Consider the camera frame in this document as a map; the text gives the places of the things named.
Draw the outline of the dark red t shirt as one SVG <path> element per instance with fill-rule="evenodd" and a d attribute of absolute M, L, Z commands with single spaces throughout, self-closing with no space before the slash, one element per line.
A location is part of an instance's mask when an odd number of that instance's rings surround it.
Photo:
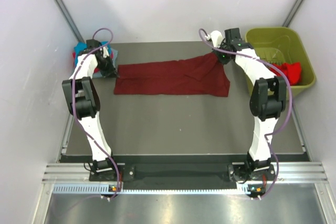
<path fill-rule="evenodd" d="M 119 66 L 116 95 L 213 95 L 227 97 L 230 81 L 214 53 L 185 60 Z"/>

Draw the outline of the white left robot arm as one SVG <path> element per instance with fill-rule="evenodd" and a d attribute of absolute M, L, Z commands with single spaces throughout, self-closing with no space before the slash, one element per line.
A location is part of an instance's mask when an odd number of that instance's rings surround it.
<path fill-rule="evenodd" d="M 100 99 L 93 84 L 93 74 L 99 69 L 103 77 L 115 77 L 117 70 L 109 51 L 109 42 L 89 39 L 86 48 L 78 53 L 77 64 L 69 79 L 62 82 L 70 114 L 82 129 L 91 147 L 89 163 L 93 180 L 120 181 L 120 172 L 113 160 L 100 123 Z"/>

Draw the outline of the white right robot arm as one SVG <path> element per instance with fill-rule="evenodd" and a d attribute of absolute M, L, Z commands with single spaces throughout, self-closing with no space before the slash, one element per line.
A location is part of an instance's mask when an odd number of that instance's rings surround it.
<path fill-rule="evenodd" d="M 241 38 L 238 28 L 224 33 L 215 30 L 205 38 L 220 63 L 233 60 L 253 85 L 249 101 L 254 117 L 253 140 L 244 166 L 233 171 L 232 178 L 240 184 L 256 180 L 270 168 L 272 133 L 286 107 L 286 80 L 261 62 L 253 46 Z"/>

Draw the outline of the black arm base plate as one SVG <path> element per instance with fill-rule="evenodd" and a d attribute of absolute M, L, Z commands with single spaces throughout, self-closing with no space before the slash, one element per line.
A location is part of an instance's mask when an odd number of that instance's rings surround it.
<path fill-rule="evenodd" d="M 118 164 L 119 171 L 114 167 L 91 172 L 91 181 L 119 180 L 134 182 L 143 179 L 169 179 L 181 181 L 183 179 L 216 179 L 223 182 L 246 182 L 248 180 L 272 180 L 275 176 L 273 165 L 268 168 L 251 170 L 244 163 L 128 163 Z"/>

